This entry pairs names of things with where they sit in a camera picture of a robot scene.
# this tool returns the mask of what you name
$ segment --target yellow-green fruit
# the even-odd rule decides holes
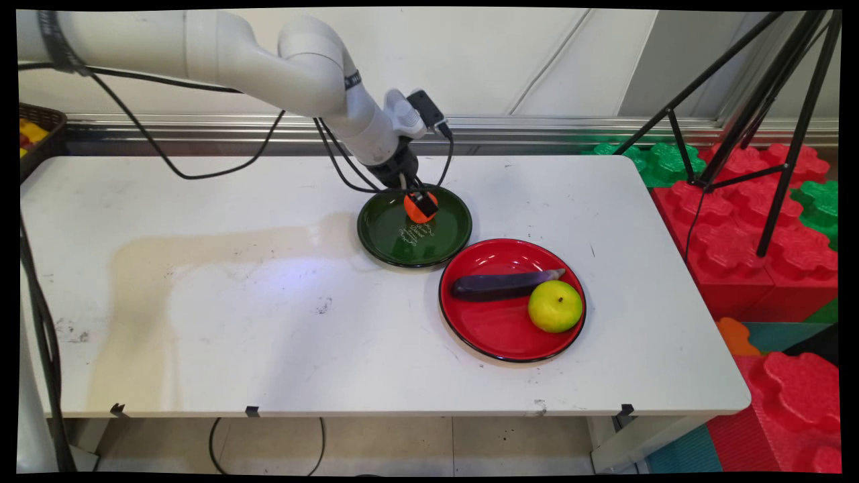
[[[549,333],[570,330],[582,318],[582,298],[570,284],[550,280],[537,285],[528,300],[531,322]]]

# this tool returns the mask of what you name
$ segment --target yellow object in basket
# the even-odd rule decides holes
[[[35,123],[24,118],[18,118],[18,132],[27,136],[33,144],[38,143],[48,135],[48,131],[45,131]]]

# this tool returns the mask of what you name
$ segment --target wall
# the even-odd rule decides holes
[[[426,89],[448,115],[505,114],[585,9],[354,7],[232,9],[277,51],[281,26],[302,12],[343,38],[370,94]],[[656,10],[595,9],[517,114],[614,116]],[[50,70],[18,75],[22,102],[66,113],[119,113],[89,79]],[[109,78],[134,113],[273,113],[244,95]]]
[[[768,115],[769,118],[796,119],[799,117],[802,103],[805,101],[805,96],[808,92],[808,84],[811,82],[814,66],[817,64],[825,37],[826,34],[821,35],[812,48],[809,49],[805,58],[796,66],[794,75],[784,84],[782,92],[779,93],[778,98],[773,102]],[[826,79],[823,81],[823,87],[820,89],[820,97],[817,100],[817,105],[814,107],[813,116],[815,118],[838,119],[838,103],[841,96],[840,80],[841,34],[838,35],[835,52],[832,53],[832,60],[829,63],[829,69],[826,71]]]
[[[764,16],[765,12],[660,10],[620,115],[656,114]],[[759,41],[760,35],[681,102],[677,116],[715,119]]]

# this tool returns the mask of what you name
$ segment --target red plate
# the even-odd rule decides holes
[[[468,275],[501,275],[565,268],[561,280],[582,296],[582,318],[563,333],[538,329],[528,317],[528,298],[467,302],[450,295],[450,287]],[[582,284],[561,259],[533,243],[509,238],[485,240],[462,250],[444,269],[438,286],[442,313],[450,328],[466,344],[492,358],[534,362],[557,356],[570,346],[585,324],[587,304]]]

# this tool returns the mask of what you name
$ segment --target basket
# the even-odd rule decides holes
[[[39,125],[48,135],[21,158],[21,183],[45,160],[65,154],[65,114],[53,109],[18,103],[18,117]]]

